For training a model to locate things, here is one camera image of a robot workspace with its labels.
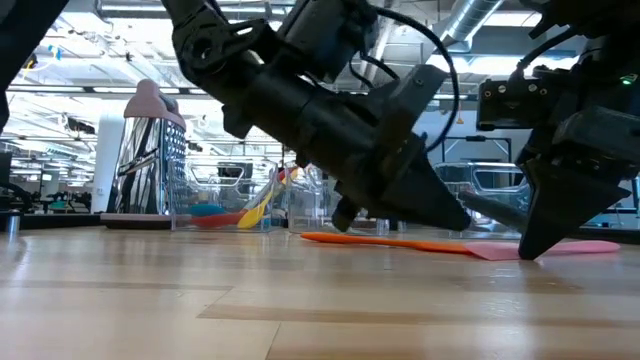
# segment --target ceiling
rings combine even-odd
[[[232,21],[271,14],[270,24],[277,28],[294,0],[267,1],[267,11],[264,0],[218,2]],[[453,5],[451,0],[371,2],[390,6],[432,26],[447,21]],[[167,88],[167,92],[194,88],[180,73],[171,43],[172,25],[159,1],[103,0],[100,8],[95,6],[93,0],[71,0],[36,49],[38,64],[35,69],[23,70],[15,78],[11,89],[20,91],[7,94],[11,118],[2,134],[5,146],[12,144],[10,147],[22,155],[25,151],[38,156],[53,153],[76,156],[80,158],[77,161],[86,160],[84,165],[91,164],[90,159],[95,155],[95,136],[82,135],[87,141],[73,141],[78,134],[68,129],[68,118],[99,131],[100,116],[105,112],[121,113],[135,85],[145,78]],[[462,93],[475,94],[478,85],[490,74],[507,75],[518,57],[535,46],[527,32],[538,20],[538,14],[521,8],[515,1],[506,1],[473,38],[471,50],[454,54]],[[429,56],[431,45],[416,31],[404,25],[390,24],[381,32],[384,41],[379,41],[372,54],[381,57],[400,76],[421,62],[446,69],[441,56]],[[581,46],[580,40],[563,44],[554,50],[554,56],[540,61],[551,66],[571,66]],[[376,85],[389,80],[384,72],[368,69],[357,59],[354,65]],[[86,94],[81,88],[77,92],[60,91],[59,86],[71,87],[66,89],[93,87],[96,92]],[[348,71],[344,71],[332,86],[340,90],[363,89]],[[445,84],[441,91],[450,94],[451,85]],[[219,102],[197,91],[175,96],[187,120],[188,136],[192,141],[210,143],[213,139],[226,146],[222,147],[224,151],[247,153],[246,149],[237,146],[231,149],[228,145],[230,140],[237,139],[223,130]],[[13,141],[17,136],[33,141]],[[258,144],[250,151],[277,153],[273,146],[259,146],[273,141],[259,129],[254,128],[248,140]],[[210,151],[209,147],[205,147],[205,151]]]

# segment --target blue object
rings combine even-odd
[[[226,214],[227,212],[224,211],[224,209],[218,205],[196,204],[191,206],[189,213],[191,213],[191,216],[201,217],[201,216],[211,216],[211,215],[222,215],[222,214]]]

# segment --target white wall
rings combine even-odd
[[[429,136],[429,142],[434,141],[440,134],[446,121],[449,119],[450,114],[442,115],[440,112],[425,112],[420,119],[416,122],[413,128],[413,132],[420,134],[426,132]],[[483,135],[488,138],[510,138],[512,147],[512,157],[515,160],[520,149],[527,142],[529,137],[529,130],[496,130],[491,132],[479,132],[476,130],[476,112],[475,111],[462,111],[459,113],[459,118],[464,122],[463,124],[455,124],[449,136],[474,136]],[[449,147],[453,141],[449,140],[446,143],[446,147]],[[460,161],[463,158],[494,158],[504,159],[506,161],[506,155],[492,142],[485,143],[472,143],[460,141],[450,152],[447,153],[447,162]],[[429,160],[432,164],[442,162],[442,150],[437,148],[429,153]]]

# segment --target green light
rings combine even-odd
[[[623,85],[632,85],[636,80],[638,80],[638,74],[629,74],[620,78],[622,80]]]

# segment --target plastic bin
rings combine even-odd
[[[171,176],[172,230],[267,232],[273,199],[285,191],[278,166],[250,157],[188,157]]]
[[[468,191],[480,196],[511,205],[522,211],[529,207],[530,188],[522,171],[514,164],[504,163],[440,163],[434,170],[447,185],[449,191],[458,195]],[[452,238],[518,238],[520,234],[503,224],[468,210],[472,226],[468,231],[450,232]]]
[[[287,183],[286,195],[290,232],[338,232],[331,224],[331,214],[341,198],[341,195],[333,190],[335,183],[335,179],[323,174],[313,165],[294,173],[292,180]],[[372,236],[389,234],[392,227],[389,220],[367,219],[366,215],[366,210],[361,211],[348,233]],[[402,232],[405,228],[403,222],[398,222],[397,229],[393,230]]]

